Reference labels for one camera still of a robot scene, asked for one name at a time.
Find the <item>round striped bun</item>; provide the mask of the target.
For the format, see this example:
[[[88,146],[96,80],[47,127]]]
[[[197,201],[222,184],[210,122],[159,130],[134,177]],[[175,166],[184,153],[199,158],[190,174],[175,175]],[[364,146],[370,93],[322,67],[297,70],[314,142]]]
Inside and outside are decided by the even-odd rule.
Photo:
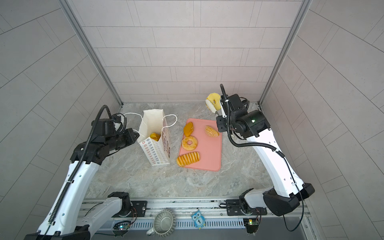
[[[153,132],[153,133],[150,134],[150,138],[151,138],[152,140],[158,142],[158,141],[160,140],[160,138],[161,138],[161,135],[160,135],[160,134],[157,134],[157,133],[155,133],[155,132]]]

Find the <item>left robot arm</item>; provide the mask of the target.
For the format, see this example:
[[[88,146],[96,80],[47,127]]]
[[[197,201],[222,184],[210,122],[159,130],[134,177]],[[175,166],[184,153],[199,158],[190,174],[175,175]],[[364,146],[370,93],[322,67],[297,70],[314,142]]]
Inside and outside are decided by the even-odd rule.
[[[74,149],[49,214],[35,233],[24,237],[26,240],[89,240],[113,216],[126,217],[133,212],[129,193],[113,192],[82,220],[78,219],[86,191],[105,158],[133,145],[140,136],[126,127],[124,116],[122,120],[116,128],[117,115],[112,115],[106,105],[100,108],[88,139]]]

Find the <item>white printed paper bag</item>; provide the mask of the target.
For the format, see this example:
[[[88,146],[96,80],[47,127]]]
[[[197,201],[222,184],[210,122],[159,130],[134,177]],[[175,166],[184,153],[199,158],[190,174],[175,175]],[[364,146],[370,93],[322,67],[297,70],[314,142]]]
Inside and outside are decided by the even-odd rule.
[[[172,127],[178,118],[176,115],[165,115],[162,109],[144,110],[137,133],[137,143],[141,146],[151,166],[170,164]]]

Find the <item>cut yellow bread roll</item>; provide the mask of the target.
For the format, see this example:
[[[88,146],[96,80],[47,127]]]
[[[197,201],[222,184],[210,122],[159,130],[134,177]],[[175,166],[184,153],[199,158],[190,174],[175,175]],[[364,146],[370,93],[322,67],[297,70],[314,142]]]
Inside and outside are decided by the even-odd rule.
[[[211,93],[208,95],[206,99],[210,100],[214,104],[217,111],[221,109],[221,103],[220,103],[221,96],[219,94]]]

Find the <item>dark orange oval bread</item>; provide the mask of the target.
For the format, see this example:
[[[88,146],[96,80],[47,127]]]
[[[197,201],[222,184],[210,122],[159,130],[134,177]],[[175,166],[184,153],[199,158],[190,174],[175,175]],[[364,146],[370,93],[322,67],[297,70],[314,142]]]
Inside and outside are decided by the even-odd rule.
[[[194,125],[192,122],[188,122],[184,127],[185,137],[189,137],[194,132]]]

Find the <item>oval sesame bread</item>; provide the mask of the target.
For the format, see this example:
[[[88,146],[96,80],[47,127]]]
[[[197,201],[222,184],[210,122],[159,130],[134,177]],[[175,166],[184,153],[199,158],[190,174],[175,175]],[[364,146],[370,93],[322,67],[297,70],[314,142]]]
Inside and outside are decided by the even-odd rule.
[[[218,137],[220,135],[219,132],[216,131],[211,126],[205,126],[205,133],[206,133],[207,136],[209,136],[211,138],[216,138],[216,137]]]

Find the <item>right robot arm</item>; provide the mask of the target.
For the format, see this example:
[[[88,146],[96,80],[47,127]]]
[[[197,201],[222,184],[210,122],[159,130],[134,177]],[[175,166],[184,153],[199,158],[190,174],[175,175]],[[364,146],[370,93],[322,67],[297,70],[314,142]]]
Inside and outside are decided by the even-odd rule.
[[[238,200],[227,200],[220,204],[220,208],[226,208],[230,216],[247,216],[247,232],[254,234],[259,229],[264,211],[284,217],[298,207],[304,208],[305,199],[315,189],[295,173],[277,144],[264,114],[259,110],[249,112],[250,102],[246,98],[237,94],[229,96],[224,85],[220,87],[220,110],[216,110],[209,100],[206,101],[207,106],[217,115],[219,132],[226,133],[230,143],[237,148],[252,147],[273,182],[273,187],[269,190],[248,189]]]

